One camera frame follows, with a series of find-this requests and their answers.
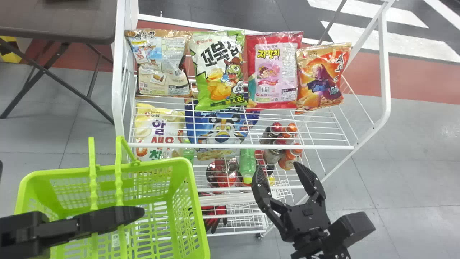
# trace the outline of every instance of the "green plastic basket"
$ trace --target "green plastic basket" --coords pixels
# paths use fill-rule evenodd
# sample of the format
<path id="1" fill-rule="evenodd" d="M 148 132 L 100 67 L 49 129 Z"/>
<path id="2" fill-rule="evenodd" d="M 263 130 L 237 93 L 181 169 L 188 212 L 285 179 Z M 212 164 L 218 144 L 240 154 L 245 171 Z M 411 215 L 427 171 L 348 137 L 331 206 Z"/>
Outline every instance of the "green plastic basket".
<path id="1" fill-rule="evenodd" d="M 53 247 L 55 259 L 209 259 L 191 163 L 185 158 L 140 162 L 122 136 L 115 165 L 96 164 L 89 138 L 89 167 L 35 171 L 19 186 L 15 213 L 41 211 L 50 220 L 110 206 L 141 206 L 145 216 L 117 231 Z M 126 150 L 131 163 L 122 164 Z"/>

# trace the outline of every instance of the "chip bag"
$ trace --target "chip bag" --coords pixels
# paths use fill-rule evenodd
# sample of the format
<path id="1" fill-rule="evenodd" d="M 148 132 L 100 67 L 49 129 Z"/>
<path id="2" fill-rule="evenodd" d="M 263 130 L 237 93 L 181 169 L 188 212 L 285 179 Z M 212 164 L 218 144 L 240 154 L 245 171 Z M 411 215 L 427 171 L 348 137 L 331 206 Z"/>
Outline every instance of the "chip bag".
<path id="1" fill-rule="evenodd" d="M 184 112 L 155 108 L 146 103 L 136 104 L 134 138 L 137 143 L 180 143 L 180 130 L 184 128 Z M 182 156 L 181 149 L 166 147 L 136 148 L 136 157 L 151 161 Z"/>
<path id="2" fill-rule="evenodd" d="M 297 64 L 295 52 L 303 32 L 246 35 L 249 73 L 248 108 L 295 108 Z"/>
<path id="3" fill-rule="evenodd" d="M 214 112 L 194 110 L 191 102 L 185 104 L 185 126 L 191 143 L 222 144 L 223 148 L 199 148 L 198 160 L 208 160 L 234 155 L 234 151 L 225 148 L 225 144 L 240 144 L 249 129 L 259 120 L 260 111 L 246 111 L 242 106 L 228 107 Z"/>
<path id="4" fill-rule="evenodd" d="M 246 105 L 243 87 L 244 31 L 196 31 L 190 54 L 196 74 L 199 111 Z"/>
<path id="5" fill-rule="evenodd" d="M 139 95 L 190 97 L 191 91 L 183 61 L 189 31 L 165 29 L 126 30 L 138 69 Z"/>
<path id="6" fill-rule="evenodd" d="M 343 101 L 340 78 L 350 56 L 351 43 L 298 49 L 299 91 L 295 114 L 338 105 Z"/>

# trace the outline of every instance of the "orange snack bag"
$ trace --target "orange snack bag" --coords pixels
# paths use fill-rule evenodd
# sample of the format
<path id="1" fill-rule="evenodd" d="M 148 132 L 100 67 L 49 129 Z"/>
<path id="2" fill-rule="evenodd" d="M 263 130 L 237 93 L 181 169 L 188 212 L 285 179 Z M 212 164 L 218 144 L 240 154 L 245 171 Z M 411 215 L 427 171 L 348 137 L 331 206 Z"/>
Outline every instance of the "orange snack bag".
<path id="1" fill-rule="evenodd" d="M 296 51 L 299 89 L 295 114 L 343 101 L 340 78 L 350 57 L 351 43 L 300 48 Z"/>

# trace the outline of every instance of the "red snack bag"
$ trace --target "red snack bag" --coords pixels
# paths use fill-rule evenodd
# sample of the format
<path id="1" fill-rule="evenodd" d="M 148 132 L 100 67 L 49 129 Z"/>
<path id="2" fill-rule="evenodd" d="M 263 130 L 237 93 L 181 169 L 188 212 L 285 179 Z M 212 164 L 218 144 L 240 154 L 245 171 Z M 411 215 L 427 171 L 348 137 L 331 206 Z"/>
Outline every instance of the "red snack bag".
<path id="1" fill-rule="evenodd" d="M 340 78 L 350 57 L 351 43 L 319 45 L 297 50 L 299 93 L 295 114 L 338 105 L 343 101 Z"/>
<path id="2" fill-rule="evenodd" d="M 246 35 L 248 108 L 296 107 L 295 52 L 303 35 L 303 32 Z"/>

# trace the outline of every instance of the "basket handle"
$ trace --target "basket handle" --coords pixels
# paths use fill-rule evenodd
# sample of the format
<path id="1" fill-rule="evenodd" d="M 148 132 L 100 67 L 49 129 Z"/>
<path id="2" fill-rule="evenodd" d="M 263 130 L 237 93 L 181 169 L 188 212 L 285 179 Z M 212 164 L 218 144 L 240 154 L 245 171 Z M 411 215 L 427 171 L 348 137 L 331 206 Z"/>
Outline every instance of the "basket handle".
<path id="1" fill-rule="evenodd" d="M 131 159 L 132 164 L 139 164 L 140 161 L 136 159 L 131 149 L 128 146 L 128 143 L 123 136 L 117 136 L 115 141 L 115 187 L 116 187 L 116 205 L 123 206 L 123 190 L 121 189 L 123 182 L 121 180 L 121 160 L 123 155 L 123 150 L 128 153 L 129 158 Z"/>
<path id="2" fill-rule="evenodd" d="M 116 151 L 115 164 L 117 161 L 119 161 L 121 164 L 121 158 L 123 154 L 122 149 L 121 149 L 122 147 L 125 149 L 126 153 L 128 153 L 128 156 L 132 162 L 140 162 L 139 160 L 136 159 L 136 157 L 134 156 L 134 153 L 129 148 L 128 142 L 126 142 L 125 137 L 117 136 L 116 141 L 115 141 L 115 151 Z"/>
<path id="3" fill-rule="evenodd" d="M 97 188 L 98 184 L 96 183 L 96 149 L 94 146 L 94 137 L 88 138 L 88 154 L 89 154 L 89 188 L 90 188 L 90 200 L 91 200 L 91 211 L 98 209 L 98 194 Z"/>

